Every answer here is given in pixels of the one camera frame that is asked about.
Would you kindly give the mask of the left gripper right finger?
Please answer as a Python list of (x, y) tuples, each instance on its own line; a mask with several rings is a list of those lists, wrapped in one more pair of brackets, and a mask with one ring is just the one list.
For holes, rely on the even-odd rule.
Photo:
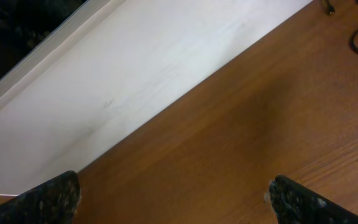
[(278, 224), (358, 224), (358, 215), (285, 175), (270, 181), (268, 199)]

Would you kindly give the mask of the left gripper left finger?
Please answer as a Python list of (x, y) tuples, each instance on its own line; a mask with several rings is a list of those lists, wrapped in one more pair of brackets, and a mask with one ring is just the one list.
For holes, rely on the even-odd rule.
[(71, 223), (81, 198), (75, 171), (66, 171), (0, 204), (0, 223)]

